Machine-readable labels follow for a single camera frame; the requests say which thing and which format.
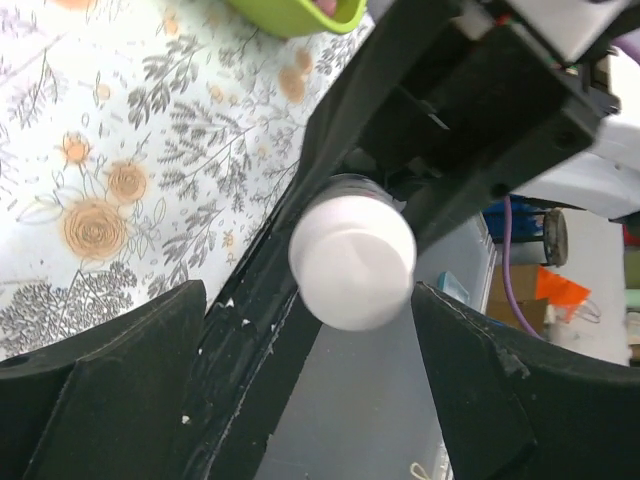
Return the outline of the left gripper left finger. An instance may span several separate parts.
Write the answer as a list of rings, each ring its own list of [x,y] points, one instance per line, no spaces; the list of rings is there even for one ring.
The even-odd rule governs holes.
[[[187,281],[1,363],[4,479],[160,479],[206,308]]]

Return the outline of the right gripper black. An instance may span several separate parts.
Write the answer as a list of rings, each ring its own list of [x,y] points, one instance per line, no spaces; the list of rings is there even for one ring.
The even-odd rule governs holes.
[[[309,118],[272,229],[294,221],[359,137],[427,249],[593,145],[621,107],[604,60],[560,59],[512,2],[394,2]]]

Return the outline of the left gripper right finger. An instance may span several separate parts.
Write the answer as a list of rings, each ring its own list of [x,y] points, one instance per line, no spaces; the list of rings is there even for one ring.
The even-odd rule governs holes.
[[[412,312],[455,478],[638,478],[638,369],[501,325],[424,283]]]

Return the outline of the white vitamin B bottle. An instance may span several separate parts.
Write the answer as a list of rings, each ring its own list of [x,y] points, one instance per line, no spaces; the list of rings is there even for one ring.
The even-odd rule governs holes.
[[[414,286],[417,246],[392,197],[371,179],[330,177],[297,222],[289,267],[310,313],[344,331],[387,324]]]

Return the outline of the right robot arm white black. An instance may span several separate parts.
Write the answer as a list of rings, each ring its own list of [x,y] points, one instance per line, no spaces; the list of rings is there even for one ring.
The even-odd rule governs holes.
[[[635,1],[395,1],[311,115],[272,227],[359,172],[427,247],[508,194],[639,224]]]

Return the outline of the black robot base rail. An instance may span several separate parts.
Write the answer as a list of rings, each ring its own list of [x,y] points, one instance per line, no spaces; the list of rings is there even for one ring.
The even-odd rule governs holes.
[[[204,318],[168,479],[251,479],[320,324],[288,265],[291,227],[263,229]]]

